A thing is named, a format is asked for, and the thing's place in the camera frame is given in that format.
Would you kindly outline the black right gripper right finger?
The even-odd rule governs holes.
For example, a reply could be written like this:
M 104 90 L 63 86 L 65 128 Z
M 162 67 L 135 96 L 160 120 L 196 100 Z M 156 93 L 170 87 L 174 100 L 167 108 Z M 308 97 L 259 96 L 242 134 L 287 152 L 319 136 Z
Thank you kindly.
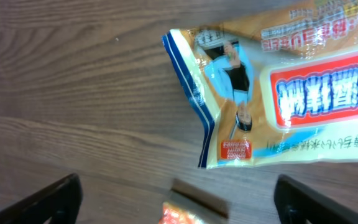
M 278 177 L 274 203 L 281 223 L 358 224 L 358 213 L 287 176 Z

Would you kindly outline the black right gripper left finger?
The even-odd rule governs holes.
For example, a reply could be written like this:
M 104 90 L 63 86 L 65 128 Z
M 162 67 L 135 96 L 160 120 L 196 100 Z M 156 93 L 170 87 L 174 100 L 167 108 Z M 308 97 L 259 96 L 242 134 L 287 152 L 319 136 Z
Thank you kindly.
M 0 210 L 0 224 L 75 223 L 82 199 L 80 178 L 70 174 Z

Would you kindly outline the orange Kleenex tissue pack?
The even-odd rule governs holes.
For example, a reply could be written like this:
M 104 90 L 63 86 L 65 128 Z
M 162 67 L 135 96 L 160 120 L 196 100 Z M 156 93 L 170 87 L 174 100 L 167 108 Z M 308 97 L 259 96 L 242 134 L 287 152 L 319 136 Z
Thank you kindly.
M 199 187 L 174 179 L 158 224 L 228 224 L 229 204 Z

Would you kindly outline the white printed snack bag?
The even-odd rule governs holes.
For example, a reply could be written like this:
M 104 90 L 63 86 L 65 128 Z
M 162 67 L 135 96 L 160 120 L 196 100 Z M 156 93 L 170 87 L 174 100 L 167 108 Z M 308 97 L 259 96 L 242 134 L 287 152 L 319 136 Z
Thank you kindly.
M 301 1 L 162 42 L 204 127 L 198 167 L 358 161 L 358 1 Z

